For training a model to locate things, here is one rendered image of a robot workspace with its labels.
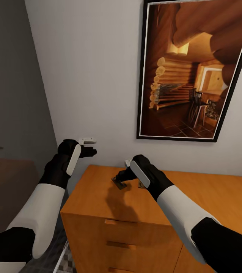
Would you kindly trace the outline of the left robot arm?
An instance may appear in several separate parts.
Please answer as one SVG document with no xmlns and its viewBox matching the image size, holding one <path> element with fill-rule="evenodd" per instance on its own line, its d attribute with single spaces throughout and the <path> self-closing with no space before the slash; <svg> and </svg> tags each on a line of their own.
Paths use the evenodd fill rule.
<svg viewBox="0 0 242 273">
<path fill-rule="evenodd" d="M 49 247 L 61 203 L 79 157 L 93 157 L 93 137 L 64 139 L 48 162 L 34 192 L 7 229 L 0 233 L 0 273 L 19 273 Z"/>
</svg>

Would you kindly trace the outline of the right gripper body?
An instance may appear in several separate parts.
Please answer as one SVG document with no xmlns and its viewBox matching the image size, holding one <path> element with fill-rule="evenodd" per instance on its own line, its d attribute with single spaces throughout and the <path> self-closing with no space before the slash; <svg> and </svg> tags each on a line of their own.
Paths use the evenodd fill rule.
<svg viewBox="0 0 242 273">
<path fill-rule="evenodd" d="M 125 182 L 125 181 L 128 181 L 128 180 L 137 179 L 137 176 L 133 177 L 131 174 L 129 174 L 128 170 L 129 169 L 123 170 L 123 171 L 119 172 L 119 176 L 120 176 L 120 181 L 121 182 Z"/>
</svg>

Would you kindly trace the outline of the mousetrap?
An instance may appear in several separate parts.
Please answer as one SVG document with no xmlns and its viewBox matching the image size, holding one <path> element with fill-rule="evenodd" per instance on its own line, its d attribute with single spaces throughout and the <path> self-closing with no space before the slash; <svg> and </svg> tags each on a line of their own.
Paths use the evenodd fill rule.
<svg viewBox="0 0 242 273">
<path fill-rule="evenodd" d="M 138 188 L 144 188 L 145 189 L 145 186 L 139 181 Z"/>
<path fill-rule="evenodd" d="M 116 184 L 116 186 L 121 190 L 125 188 L 127 185 L 124 182 L 116 181 L 116 176 L 112 178 L 112 181 Z"/>
</svg>

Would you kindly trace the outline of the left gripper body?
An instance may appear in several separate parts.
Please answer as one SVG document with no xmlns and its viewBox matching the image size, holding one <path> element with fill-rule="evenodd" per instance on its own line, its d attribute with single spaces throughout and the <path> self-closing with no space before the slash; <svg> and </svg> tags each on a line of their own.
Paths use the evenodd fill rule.
<svg viewBox="0 0 242 273">
<path fill-rule="evenodd" d="M 93 147 L 83 147 L 83 155 L 81 157 L 93 157 Z"/>
</svg>

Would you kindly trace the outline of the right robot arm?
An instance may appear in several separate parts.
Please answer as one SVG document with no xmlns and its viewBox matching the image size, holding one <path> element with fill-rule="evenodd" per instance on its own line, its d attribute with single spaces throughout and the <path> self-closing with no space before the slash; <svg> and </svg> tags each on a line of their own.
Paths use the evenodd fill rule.
<svg viewBox="0 0 242 273">
<path fill-rule="evenodd" d="M 242 235 L 201 208 L 144 155 L 125 160 L 116 181 L 139 179 L 162 209 L 181 241 L 201 264 L 216 273 L 242 273 Z"/>
</svg>

